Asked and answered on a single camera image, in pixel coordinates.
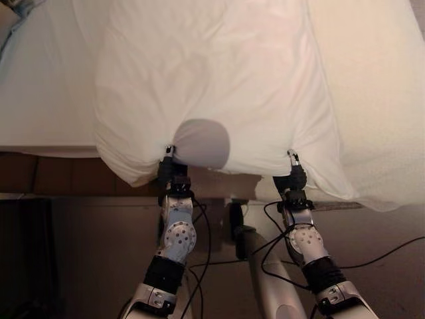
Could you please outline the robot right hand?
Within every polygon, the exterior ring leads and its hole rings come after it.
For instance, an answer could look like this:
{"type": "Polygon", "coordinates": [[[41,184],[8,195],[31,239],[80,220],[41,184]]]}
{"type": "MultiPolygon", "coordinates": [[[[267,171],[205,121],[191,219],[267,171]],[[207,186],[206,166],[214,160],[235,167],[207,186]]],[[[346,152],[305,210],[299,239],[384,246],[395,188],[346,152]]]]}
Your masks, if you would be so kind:
{"type": "Polygon", "coordinates": [[[307,183],[306,173],[301,166],[298,154],[289,149],[287,154],[290,159],[291,171],[287,176],[274,176],[273,182],[278,193],[285,193],[287,190],[299,191],[303,190],[307,183]]]}

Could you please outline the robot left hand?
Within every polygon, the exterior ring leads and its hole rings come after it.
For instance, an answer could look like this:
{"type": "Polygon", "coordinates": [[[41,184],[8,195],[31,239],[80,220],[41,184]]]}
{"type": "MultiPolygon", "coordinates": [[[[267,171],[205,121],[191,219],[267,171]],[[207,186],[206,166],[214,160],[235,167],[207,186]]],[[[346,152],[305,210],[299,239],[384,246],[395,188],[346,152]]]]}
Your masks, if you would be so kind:
{"type": "Polygon", "coordinates": [[[167,145],[165,155],[159,162],[157,170],[157,179],[163,187],[175,179],[187,179],[188,167],[174,161],[175,146],[167,145]]]}

